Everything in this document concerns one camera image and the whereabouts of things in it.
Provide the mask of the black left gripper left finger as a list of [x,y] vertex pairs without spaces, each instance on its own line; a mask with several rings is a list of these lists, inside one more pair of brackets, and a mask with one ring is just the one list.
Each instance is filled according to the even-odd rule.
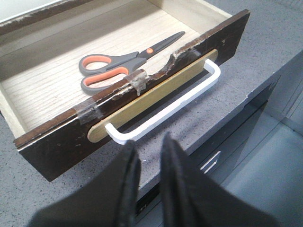
[[134,142],[89,184],[39,210],[29,227],[133,227],[141,174]]

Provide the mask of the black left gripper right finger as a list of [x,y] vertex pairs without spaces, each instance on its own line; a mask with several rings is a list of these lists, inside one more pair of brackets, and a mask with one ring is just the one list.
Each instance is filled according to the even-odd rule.
[[160,193],[166,227],[278,227],[271,215],[233,196],[204,174],[166,134]]

